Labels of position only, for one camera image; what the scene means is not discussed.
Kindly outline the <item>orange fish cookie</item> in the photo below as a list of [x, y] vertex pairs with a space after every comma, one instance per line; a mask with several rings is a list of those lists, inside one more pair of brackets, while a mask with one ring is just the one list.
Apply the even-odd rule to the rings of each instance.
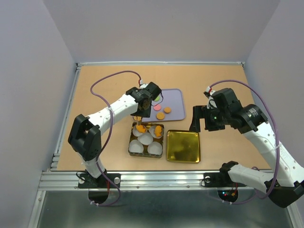
[[146, 127], [144, 125], [136, 125], [136, 130], [140, 133], [145, 133], [146, 132]]
[[162, 127], [160, 125], [155, 127], [154, 134], [156, 138], [162, 137]]

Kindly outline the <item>metal tongs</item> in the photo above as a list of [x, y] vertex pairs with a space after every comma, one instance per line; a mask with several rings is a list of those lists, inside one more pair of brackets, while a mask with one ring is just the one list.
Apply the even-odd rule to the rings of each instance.
[[142, 128], [142, 117], [136, 117], [136, 129], [139, 131]]

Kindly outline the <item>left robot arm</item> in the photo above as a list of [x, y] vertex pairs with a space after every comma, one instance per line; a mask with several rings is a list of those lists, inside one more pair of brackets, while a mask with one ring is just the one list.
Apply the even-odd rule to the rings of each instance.
[[78, 115], [73, 122], [68, 143], [79, 154], [88, 172], [89, 181], [95, 187], [105, 184], [105, 168], [99, 156], [102, 149], [101, 136], [109, 130], [112, 133], [114, 124], [127, 116], [133, 116], [137, 125], [143, 118], [151, 115], [152, 102], [162, 94], [162, 90], [153, 82], [140, 88], [133, 87], [126, 91], [117, 101], [88, 116]]

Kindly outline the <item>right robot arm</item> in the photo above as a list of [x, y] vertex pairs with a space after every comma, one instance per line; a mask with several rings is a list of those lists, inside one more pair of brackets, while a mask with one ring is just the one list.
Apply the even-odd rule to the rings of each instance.
[[266, 115], [255, 104], [242, 106], [231, 88], [219, 91], [208, 89], [208, 105], [192, 109], [190, 131], [199, 133], [200, 120], [205, 130], [219, 131], [226, 126], [238, 130], [259, 151], [272, 173], [242, 166], [236, 161], [222, 164], [202, 180], [204, 187], [230, 187], [233, 184], [252, 187], [265, 194], [281, 208], [286, 208], [304, 194], [304, 168], [292, 157], [278, 140]]

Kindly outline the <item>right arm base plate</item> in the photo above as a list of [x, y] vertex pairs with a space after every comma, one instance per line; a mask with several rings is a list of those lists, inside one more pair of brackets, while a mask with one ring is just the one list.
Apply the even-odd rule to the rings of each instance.
[[236, 182], [233, 182], [227, 174], [206, 172], [204, 173], [201, 185], [207, 188], [235, 187]]

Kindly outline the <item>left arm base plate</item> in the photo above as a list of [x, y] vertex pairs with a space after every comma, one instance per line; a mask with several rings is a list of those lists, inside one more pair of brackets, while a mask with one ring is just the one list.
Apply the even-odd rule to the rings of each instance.
[[87, 172], [77, 172], [79, 189], [107, 189], [114, 188], [114, 184], [120, 187], [121, 175], [119, 173], [105, 173], [106, 178], [100, 175], [98, 178], [92, 177]]

